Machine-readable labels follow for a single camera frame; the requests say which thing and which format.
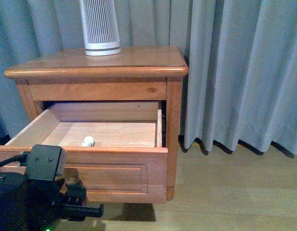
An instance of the drawer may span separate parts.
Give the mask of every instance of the drawer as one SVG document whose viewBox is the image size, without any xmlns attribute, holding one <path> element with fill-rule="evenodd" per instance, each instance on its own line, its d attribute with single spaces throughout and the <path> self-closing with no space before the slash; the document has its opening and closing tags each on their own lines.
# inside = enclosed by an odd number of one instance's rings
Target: drawer
<svg viewBox="0 0 297 231">
<path fill-rule="evenodd" d="M 0 146 L 0 160 L 34 144 L 58 145 L 67 151 L 62 177 L 81 179 L 89 201 L 163 203 L 168 150 L 161 117 L 159 102 L 56 103 Z M 85 136 L 94 137 L 94 147 L 81 147 Z"/>
</svg>

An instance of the air purifier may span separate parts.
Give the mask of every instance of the air purifier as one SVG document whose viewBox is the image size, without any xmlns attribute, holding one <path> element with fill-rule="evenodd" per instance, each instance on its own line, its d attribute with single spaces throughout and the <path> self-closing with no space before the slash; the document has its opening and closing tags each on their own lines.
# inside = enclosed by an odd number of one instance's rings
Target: air purifier
<svg viewBox="0 0 297 231">
<path fill-rule="evenodd" d="M 113 0 L 80 0 L 86 55 L 121 52 Z"/>
</svg>

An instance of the nightstand top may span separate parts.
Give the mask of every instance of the nightstand top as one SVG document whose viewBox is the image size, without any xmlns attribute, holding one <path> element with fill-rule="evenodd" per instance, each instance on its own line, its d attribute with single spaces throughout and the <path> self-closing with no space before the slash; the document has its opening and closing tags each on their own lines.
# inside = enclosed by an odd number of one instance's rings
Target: nightstand top
<svg viewBox="0 0 297 231">
<path fill-rule="evenodd" d="M 120 54 L 87 56 L 85 49 L 68 49 L 8 68 L 11 79 L 184 77 L 188 68 L 175 46 L 122 48 Z"/>
</svg>

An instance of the wooden nightstand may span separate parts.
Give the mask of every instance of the wooden nightstand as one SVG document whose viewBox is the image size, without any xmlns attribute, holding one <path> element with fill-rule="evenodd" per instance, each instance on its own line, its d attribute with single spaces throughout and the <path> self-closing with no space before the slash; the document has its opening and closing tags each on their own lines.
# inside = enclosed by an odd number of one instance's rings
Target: wooden nightstand
<svg viewBox="0 0 297 231">
<path fill-rule="evenodd" d="M 70 49 L 11 67 L 5 75 L 15 80 L 31 123 L 0 146 L 0 159 L 30 151 L 35 143 L 60 145 L 68 153 L 65 177 L 81 178 L 89 200 L 172 200 L 187 73 L 179 49 L 171 46 L 124 48 L 100 57 Z M 45 102 L 56 103 L 44 110 Z M 95 147 L 79 147 L 92 133 Z M 3 169 L 23 171 L 13 165 Z"/>
</svg>

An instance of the drawer front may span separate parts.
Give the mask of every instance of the drawer front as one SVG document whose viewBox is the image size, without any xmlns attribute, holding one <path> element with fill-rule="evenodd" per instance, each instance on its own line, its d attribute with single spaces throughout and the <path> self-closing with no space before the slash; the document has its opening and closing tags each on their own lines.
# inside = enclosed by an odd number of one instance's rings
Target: drawer front
<svg viewBox="0 0 297 231">
<path fill-rule="evenodd" d="M 35 101 L 166 100 L 165 82 L 29 85 Z"/>
<path fill-rule="evenodd" d="M 67 155 L 64 175 L 81 179 L 88 201 L 164 203 L 166 201 L 166 148 L 63 147 Z M 0 146 L 0 157 L 9 158 L 21 148 Z M 11 163 L 2 172 L 24 173 Z"/>
</svg>

